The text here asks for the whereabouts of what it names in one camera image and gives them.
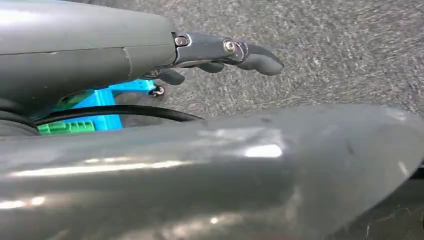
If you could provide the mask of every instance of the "metal bracket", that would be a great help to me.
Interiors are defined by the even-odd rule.
[[[246,55],[240,42],[225,36],[176,32],[174,41],[176,59],[172,66],[178,68],[209,62],[239,62]]]

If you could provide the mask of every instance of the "screw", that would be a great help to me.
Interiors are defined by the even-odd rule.
[[[226,39],[224,40],[223,45],[224,45],[224,50],[229,53],[232,53],[236,50],[236,44],[234,43],[233,40]]]
[[[186,46],[189,44],[189,40],[183,36],[176,37],[174,41],[177,47]]]

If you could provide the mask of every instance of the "gray plastic casing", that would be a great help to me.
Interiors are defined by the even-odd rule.
[[[0,1],[0,110],[48,113],[70,94],[134,80],[176,57],[158,15],[50,0]]]
[[[422,119],[366,105],[2,139],[2,240],[323,240],[424,156]]]

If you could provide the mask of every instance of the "black cable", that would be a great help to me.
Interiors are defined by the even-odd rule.
[[[63,111],[52,112],[46,117],[35,120],[35,124],[39,126],[74,118],[115,114],[150,116],[174,120],[177,122],[188,122],[203,119],[199,116],[191,115],[188,113],[155,106],[110,105],[72,108]]]

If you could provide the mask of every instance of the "gray plastic cover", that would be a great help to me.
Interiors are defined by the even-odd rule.
[[[56,0],[0,1],[0,55],[174,45],[175,31],[167,18],[150,13]]]
[[[0,239],[321,240],[424,157],[424,122],[366,105],[0,141]]]

